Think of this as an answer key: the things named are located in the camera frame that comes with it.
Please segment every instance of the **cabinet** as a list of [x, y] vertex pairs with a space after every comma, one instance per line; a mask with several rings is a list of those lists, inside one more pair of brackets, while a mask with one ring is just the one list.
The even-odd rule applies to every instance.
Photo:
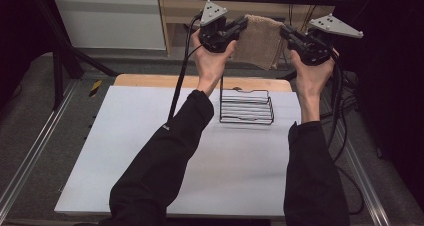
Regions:
[[[228, 9], [227, 18], [233, 20], [241, 15], [252, 14], [270, 18], [286, 18], [289, 15], [289, 5], [267, 4], [267, 3], [244, 3], [244, 2], [222, 2], [214, 3]], [[189, 24], [193, 16], [199, 10], [202, 10], [205, 2], [198, 0], [159, 0], [162, 26], [164, 29], [165, 44], [168, 54], [172, 53], [172, 42], [175, 34], [176, 24]], [[309, 5], [294, 5], [292, 24], [301, 28], [305, 18], [308, 16], [308, 10], [312, 9]], [[317, 6], [314, 10], [314, 17], [321, 17], [331, 13], [334, 7]]]
[[55, 0], [78, 48], [165, 50], [157, 0]]

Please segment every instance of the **hand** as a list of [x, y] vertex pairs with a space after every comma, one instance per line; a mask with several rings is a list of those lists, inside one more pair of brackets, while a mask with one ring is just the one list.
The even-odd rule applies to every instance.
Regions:
[[[201, 45], [197, 30], [192, 36], [194, 48]], [[212, 94], [219, 79], [224, 73], [225, 63], [236, 48], [236, 41], [228, 44], [224, 53], [211, 53], [204, 47], [200, 47], [194, 52], [197, 71], [199, 73], [199, 84], [197, 90], [203, 91], [208, 97]]]
[[330, 58], [318, 66], [307, 66], [302, 63], [295, 50], [291, 50], [291, 59], [297, 71], [296, 87], [299, 92], [302, 123], [319, 121], [320, 96], [333, 72], [334, 60]]

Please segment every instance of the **black long-sleeve shirt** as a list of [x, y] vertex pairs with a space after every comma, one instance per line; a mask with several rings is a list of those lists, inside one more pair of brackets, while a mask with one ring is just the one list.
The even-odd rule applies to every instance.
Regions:
[[[110, 194], [102, 226], [165, 225], [166, 208], [181, 188], [188, 160], [213, 117], [208, 97], [194, 90], [177, 115], [137, 154]], [[349, 225], [339, 175], [319, 122], [292, 126], [284, 211], [288, 225]]]

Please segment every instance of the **wooden board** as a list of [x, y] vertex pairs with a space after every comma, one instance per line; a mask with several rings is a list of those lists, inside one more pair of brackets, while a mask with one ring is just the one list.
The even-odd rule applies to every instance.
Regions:
[[[177, 80], [178, 76], [170, 75], [121, 74], [116, 78], [114, 85], [173, 88], [177, 84]], [[197, 84], [197, 76], [185, 76], [183, 83], [184, 88], [196, 88]], [[292, 91], [290, 83], [286, 80], [235, 77], [224, 78], [224, 88], [235, 87], [239, 87], [243, 90]]]

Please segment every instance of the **white wall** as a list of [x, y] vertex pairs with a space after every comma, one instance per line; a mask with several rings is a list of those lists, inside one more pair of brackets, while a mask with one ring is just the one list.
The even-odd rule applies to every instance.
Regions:
[[81, 48], [165, 50], [158, 0], [56, 0]]

